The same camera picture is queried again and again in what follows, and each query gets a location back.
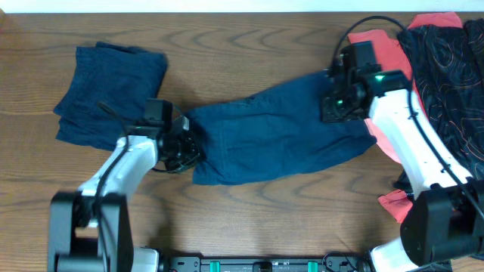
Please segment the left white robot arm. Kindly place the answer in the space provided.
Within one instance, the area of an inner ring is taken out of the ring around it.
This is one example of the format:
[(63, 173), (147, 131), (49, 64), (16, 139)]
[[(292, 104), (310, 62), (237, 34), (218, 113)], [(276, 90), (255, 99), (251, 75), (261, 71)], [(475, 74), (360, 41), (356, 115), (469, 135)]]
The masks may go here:
[(163, 162), (175, 174), (201, 156), (200, 138), (189, 128), (138, 126), (120, 138), (98, 172), (50, 203), (49, 271), (168, 271), (169, 260), (133, 244), (128, 201), (144, 176)]

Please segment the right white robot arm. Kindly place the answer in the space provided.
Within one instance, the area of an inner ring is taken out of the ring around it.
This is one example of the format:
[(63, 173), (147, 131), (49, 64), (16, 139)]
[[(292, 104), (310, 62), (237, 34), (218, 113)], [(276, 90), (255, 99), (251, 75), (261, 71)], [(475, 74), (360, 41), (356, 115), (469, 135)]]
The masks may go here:
[(370, 252), (375, 271), (413, 271), (483, 252), (483, 183), (450, 154), (399, 70), (331, 71), (324, 122), (369, 118), (396, 152), (414, 201), (400, 235)]

